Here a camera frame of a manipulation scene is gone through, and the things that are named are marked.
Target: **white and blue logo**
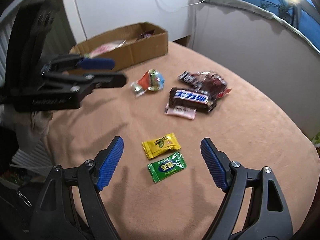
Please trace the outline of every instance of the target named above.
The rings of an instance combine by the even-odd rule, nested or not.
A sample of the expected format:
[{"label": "white and blue logo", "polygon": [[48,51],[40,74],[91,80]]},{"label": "white and blue logo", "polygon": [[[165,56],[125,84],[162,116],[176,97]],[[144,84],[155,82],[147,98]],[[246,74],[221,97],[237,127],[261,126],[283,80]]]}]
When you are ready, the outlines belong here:
[{"label": "white and blue logo", "polygon": [[206,103],[209,100],[209,97],[206,95],[198,94],[187,90],[177,90],[173,98],[186,99],[199,103]]}]

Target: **peach tablecloth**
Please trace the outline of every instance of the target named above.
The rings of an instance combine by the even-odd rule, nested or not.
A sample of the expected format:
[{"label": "peach tablecloth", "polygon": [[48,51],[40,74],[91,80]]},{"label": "peach tablecloth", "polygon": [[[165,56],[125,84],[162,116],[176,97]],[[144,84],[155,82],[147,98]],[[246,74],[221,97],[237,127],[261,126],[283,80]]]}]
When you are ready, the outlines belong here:
[{"label": "peach tablecloth", "polygon": [[[135,98],[131,82],[151,68],[163,74],[164,89]],[[193,121],[166,116],[169,91],[182,86],[177,76],[185,70],[215,70],[233,90],[209,115],[198,113]],[[124,72],[128,83],[123,88],[96,90],[80,109],[55,113],[47,137],[55,163],[63,168],[93,159],[116,135],[124,139],[111,182],[100,192],[122,239],[202,239],[224,196],[200,154],[205,137],[246,168],[270,166],[289,206],[294,231],[299,229],[316,191],[320,160],[311,142],[273,101],[230,70],[174,43],[169,43],[166,56]],[[170,132],[182,146],[187,168],[154,184],[141,143]],[[74,198],[84,217],[76,189]],[[243,206],[248,203],[246,194]],[[235,231],[241,230],[245,216],[242,210]]]}]

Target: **potted plant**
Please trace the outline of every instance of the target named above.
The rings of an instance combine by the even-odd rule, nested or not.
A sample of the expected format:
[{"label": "potted plant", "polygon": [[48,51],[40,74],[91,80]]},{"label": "potted plant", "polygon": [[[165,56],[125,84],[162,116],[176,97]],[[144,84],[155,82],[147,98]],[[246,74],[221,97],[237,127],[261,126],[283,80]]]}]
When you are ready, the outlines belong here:
[{"label": "potted plant", "polygon": [[289,13],[290,9],[293,9],[293,5],[287,3],[285,0],[278,0],[279,3],[273,3],[266,0],[261,0],[260,7],[268,11],[270,7],[278,8],[278,17],[285,20],[287,23],[292,25],[292,16]]}]

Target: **white wall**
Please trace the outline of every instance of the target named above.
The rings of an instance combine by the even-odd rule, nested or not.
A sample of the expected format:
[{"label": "white wall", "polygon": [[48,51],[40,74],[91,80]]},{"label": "white wall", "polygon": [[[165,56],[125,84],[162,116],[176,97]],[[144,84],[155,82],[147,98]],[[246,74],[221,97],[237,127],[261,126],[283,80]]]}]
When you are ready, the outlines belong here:
[{"label": "white wall", "polygon": [[277,21],[199,4],[193,49],[278,104],[312,138],[320,129],[320,56]]},{"label": "white wall", "polygon": [[76,5],[87,38],[143,21],[168,30],[171,41],[191,33],[188,8],[179,9],[188,5],[188,0],[76,0]]}]

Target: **blue gripper pad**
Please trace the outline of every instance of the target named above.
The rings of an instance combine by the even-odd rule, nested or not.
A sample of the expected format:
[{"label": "blue gripper pad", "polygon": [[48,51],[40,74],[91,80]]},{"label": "blue gripper pad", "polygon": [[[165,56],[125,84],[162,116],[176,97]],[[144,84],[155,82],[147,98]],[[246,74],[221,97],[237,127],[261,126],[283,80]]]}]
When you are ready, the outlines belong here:
[{"label": "blue gripper pad", "polygon": [[111,177],[118,165],[124,149],[124,142],[121,137],[117,140],[113,148],[111,149],[108,157],[102,164],[99,171],[99,179],[96,184],[98,191],[101,191],[103,187],[108,186]]},{"label": "blue gripper pad", "polygon": [[111,58],[84,58],[78,65],[82,69],[113,69],[116,63]]},{"label": "blue gripper pad", "polygon": [[214,183],[218,188],[221,188],[222,191],[226,191],[229,187],[226,179],[226,171],[205,139],[201,141],[200,149],[201,155],[205,164],[207,164]]}]

